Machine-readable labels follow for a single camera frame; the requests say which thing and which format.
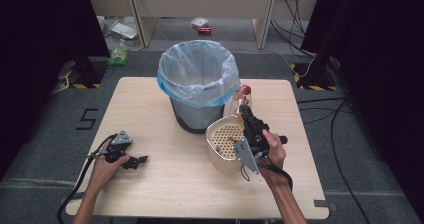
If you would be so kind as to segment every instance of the cream basket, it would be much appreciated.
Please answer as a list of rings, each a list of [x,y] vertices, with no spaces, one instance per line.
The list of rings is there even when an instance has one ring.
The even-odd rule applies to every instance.
[[[243,137],[243,121],[238,118],[235,115],[224,117],[206,129],[209,159],[217,170],[224,173],[240,171],[242,165],[233,151],[234,140]]]

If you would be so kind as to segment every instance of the human hand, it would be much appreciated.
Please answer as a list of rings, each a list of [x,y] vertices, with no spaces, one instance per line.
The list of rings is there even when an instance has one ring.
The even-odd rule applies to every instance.
[[[112,138],[110,138],[105,145],[103,145],[102,150],[106,150],[109,144],[111,143]],[[88,183],[87,191],[99,192],[106,183],[112,178],[113,174],[118,170],[118,168],[126,163],[130,159],[129,155],[120,157],[113,163],[109,163],[105,160],[105,155],[100,154],[96,157],[94,162],[93,171],[91,172],[91,178]]]
[[[265,129],[262,130],[262,133],[269,143],[269,152],[267,154],[268,157],[258,158],[256,162],[258,164],[270,166],[274,164],[277,168],[283,169],[284,159],[286,158],[286,150],[283,148],[280,137],[277,134],[270,133]],[[282,175],[278,175],[267,168],[259,168],[259,171],[269,185],[281,181],[281,178],[283,177]]]

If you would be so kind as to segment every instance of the green object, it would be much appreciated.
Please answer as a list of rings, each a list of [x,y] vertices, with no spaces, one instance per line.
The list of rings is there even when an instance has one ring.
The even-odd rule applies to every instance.
[[[127,62],[128,50],[122,46],[116,47],[112,51],[112,55],[109,58],[108,65],[110,66],[123,66]]]

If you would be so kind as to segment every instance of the perforated basket bottom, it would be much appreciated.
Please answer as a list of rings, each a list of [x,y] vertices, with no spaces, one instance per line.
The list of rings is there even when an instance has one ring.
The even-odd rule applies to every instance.
[[[209,140],[222,157],[235,159],[236,154],[233,151],[233,145],[242,137],[243,130],[237,124],[227,122],[216,127]]]

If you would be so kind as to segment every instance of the human arm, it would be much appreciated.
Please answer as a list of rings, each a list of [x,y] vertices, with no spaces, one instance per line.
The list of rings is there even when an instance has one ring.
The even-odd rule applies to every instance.
[[[261,165],[275,165],[277,168],[283,169],[286,151],[279,136],[266,130],[263,130],[262,133],[269,143],[270,150],[267,158],[259,158],[257,162]],[[259,170],[271,189],[283,222],[285,224],[306,223],[306,219],[290,189],[288,179],[267,168],[260,168]]]
[[[111,141],[112,139],[109,139],[103,149],[106,149]],[[73,224],[91,223],[91,217],[93,215],[94,206],[100,190],[107,182],[109,182],[116,170],[118,170],[118,168],[129,159],[130,156],[125,155],[114,163],[109,163],[105,160],[105,156],[103,154],[96,157],[90,181],[88,182],[81,205],[72,222]]]

